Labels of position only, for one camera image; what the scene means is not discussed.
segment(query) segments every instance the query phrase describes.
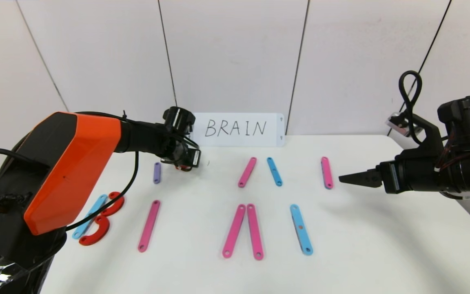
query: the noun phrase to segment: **white wall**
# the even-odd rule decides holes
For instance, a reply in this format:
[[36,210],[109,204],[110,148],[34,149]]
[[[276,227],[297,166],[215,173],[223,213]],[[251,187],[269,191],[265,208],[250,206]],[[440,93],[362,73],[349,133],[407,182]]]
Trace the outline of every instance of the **white wall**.
[[448,2],[311,1],[287,134],[387,134]]
[[161,0],[177,104],[287,118],[307,0]]
[[38,122],[60,110],[66,109],[17,4],[0,1],[0,147],[11,149]]
[[157,1],[18,2],[70,111],[162,122],[175,106]]
[[[438,106],[470,95],[470,0],[451,3],[421,76],[423,88],[414,113],[437,125],[445,136]],[[390,137],[404,148],[416,147],[412,139],[397,132],[392,131]],[[424,137],[423,133],[419,136],[421,140]],[[459,203],[470,213],[470,200]]]

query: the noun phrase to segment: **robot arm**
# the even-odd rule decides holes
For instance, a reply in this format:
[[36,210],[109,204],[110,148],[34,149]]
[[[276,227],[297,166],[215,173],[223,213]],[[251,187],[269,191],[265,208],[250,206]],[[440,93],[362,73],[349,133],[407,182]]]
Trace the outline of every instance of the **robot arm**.
[[201,151],[186,137],[194,115],[172,107],[163,118],[161,124],[99,112],[57,112],[8,153],[12,158],[0,169],[0,263],[13,266],[0,272],[0,279],[12,281],[0,281],[0,293],[39,291],[65,232],[99,214],[67,227],[113,152],[136,152],[136,167],[138,152],[153,153],[183,171],[198,167]]
[[[402,75],[399,82],[403,96],[403,77],[407,73]],[[417,76],[418,88],[421,88],[418,73],[412,74]],[[380,187],[384,184],[388,194],[414,190],[440,192],[452,199],[470,199],[470,196],[451,194],[470,192],[470,96],[442,104],[438,108],[438,119],[446,125],[446,138],[440,137],[435,125],[412,114],[415,98],[410,103],[408,99],[404,100],[409,111],[393,115],[388,125],[405,136],[412,136],[419,146],[403,150],[394,160],[380,162],[375,169],[340,176],[339,180],[366,187]],[[415,134],[421,129],[426,133],[423,142],[419,142]],[[442,139],[448,139],[445,146]]]

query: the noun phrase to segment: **sign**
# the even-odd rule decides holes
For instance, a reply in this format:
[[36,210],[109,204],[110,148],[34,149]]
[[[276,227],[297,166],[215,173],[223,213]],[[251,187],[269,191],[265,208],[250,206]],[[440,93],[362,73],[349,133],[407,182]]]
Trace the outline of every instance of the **sign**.
[[282,114],[194,113],[190,139],[199,146],[282,147],[286,141]]

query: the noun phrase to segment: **table surface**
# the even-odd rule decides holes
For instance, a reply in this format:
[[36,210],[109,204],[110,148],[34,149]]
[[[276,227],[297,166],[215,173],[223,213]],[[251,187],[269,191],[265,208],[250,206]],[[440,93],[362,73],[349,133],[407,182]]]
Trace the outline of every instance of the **table surface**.
[[[438,193],[387,195],[383,188],[338,182],[391,160],[401,148],[386,136],[287,136],[282,148],[203,148],[190,173],[140,156],[125,205],[109,217],[108,234],[92,246],[71,237],[56,255],[42,294],[83,293],[470,293],[470,215]],[[257,164],[245,188],[239,180]],[[271,156],[283,186],[275,185]],[[323,186],[327,156],[335,187]],[[114,154],[78,220],[97,197],[122,190],[133,154]],[[137,245],[152,201],[161,207],[149,248]],[[244,218],[233,256],[222,248],[237,205],[255,204],[264,259],[253,258]],[[289,206],[297,204],[313,246],[300,250]],[[90,233],[95,231],[93,225]]]

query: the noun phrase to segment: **pink stick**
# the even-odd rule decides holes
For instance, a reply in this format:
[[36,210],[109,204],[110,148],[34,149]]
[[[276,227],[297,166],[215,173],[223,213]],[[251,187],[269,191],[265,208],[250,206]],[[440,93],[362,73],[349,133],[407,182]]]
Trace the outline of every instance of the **pink stick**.
[[157,219],[157,212],[159,212],[160,205],[161,201],[158,200],[151,204],[150,212],[146,219],[144,229],[142,230],[139,246],[137,248],[139,252],[144,252],[148,249],[148,243],[150,242],[151,232],[153,231],[153,226],[155,225],[155,219]]
[[235,212],[233,223],[231,223],[231,229],[228,233],[226,243],[224,244],[224,249],[222,249],[222,255],[224,258],[230,258],[233,254],[233,248],[235,248],[235,242],[237,242],[237,237],[239,236],[240,227],[242,225],[242,220],[244,220],[245,213],[246,205],[239,205],[237,207],[237,212]]
[[330,160],[327,157],[321,159],[322,175],[324,176],[324,185],[328,189],[333,188],[333,176],[331,175]]
[[257,158],[250,158],[250,162],[248,162],[248,165],[246,166],[246,169],[242,173],[242,176],[240,177],[239,180],[239,187],[244,188],[246,186],[246,182],[250,178],[251,172],[253,171],[253,168],[255,167],[255,163],[257,163]]
[[262,250],[261,233],[259,232],[259,222],[255,205],[248,204],[248,222],[250,223],[251,245],[253,246],[253,257],[258,261],[264,258]]

